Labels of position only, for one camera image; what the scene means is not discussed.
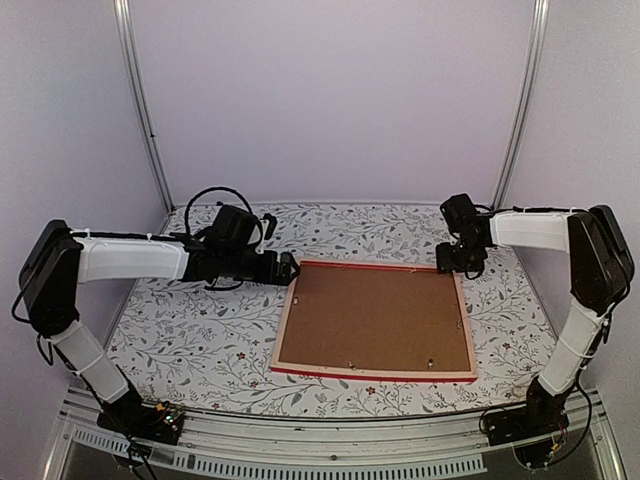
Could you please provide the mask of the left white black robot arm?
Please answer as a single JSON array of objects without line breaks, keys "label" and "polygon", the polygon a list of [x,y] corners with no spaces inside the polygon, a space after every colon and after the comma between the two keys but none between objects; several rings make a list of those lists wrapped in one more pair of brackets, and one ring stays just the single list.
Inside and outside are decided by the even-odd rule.
[{"label": "left white black robot arm", "polygon": [[264,244],[277,226],[271,214],[258,217],[249,202],[221,204],[213,222],[194,230],[190,218],[168,235],[76,230],[63,220],[50,221],[19,273],[14,302],[24,306],[18,322],[36,332],[36,345],[47,364],[61,358],[110,407],[111,419],[128,434],[148,426],[148,412],[125,374],[81,322],[76,307],[81,284],[104,280],[165,279],[204,283],[218,290],[221,278],[235,286],[246,282],[288,286],[300,274],[289,252]]}]

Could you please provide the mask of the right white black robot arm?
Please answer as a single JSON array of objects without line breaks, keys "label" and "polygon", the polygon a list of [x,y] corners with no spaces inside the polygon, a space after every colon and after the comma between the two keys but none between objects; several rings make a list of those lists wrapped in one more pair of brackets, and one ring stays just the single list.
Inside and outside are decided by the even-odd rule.
[{"label": "right white black robot arm", "polygon": [[575,388],[601,344],[610,336],[612,317],[629,296],[635,262],[612,209],[512,207],[486,210],[466,193],[439,207],[451,242],[436,247],[441,273],[468,280],[483,275],[492,249],[513,247],[555,252],[566,261],[569,306],[553,353],[532,381],[529,399],[517,415],[517,427],[537,436],[552,424],[551,401]]}]

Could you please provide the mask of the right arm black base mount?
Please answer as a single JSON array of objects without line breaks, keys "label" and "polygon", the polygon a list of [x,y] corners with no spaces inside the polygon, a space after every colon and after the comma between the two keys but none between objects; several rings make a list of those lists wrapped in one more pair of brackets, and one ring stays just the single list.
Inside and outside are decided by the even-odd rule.
[{"label": "right arm black base mount", "polygon": [[523,406],[484,412],[479,429],[491,446],[563,430],[569,426],[565,403],[572,389],[570,386],[564,393],[552,395],[535,378],[527,389]]}]

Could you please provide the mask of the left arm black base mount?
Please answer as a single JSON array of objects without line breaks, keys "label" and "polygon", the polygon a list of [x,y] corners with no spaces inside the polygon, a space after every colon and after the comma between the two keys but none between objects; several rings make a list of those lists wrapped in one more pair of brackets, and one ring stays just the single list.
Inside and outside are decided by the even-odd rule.
[{"label": "left arm black base mount", "polygon": [[146,404],[130,386],[114,402],[102,402],[97,425],[129,436],[167,445],[177,445],[184,425],[184,410],[169,401]]}]

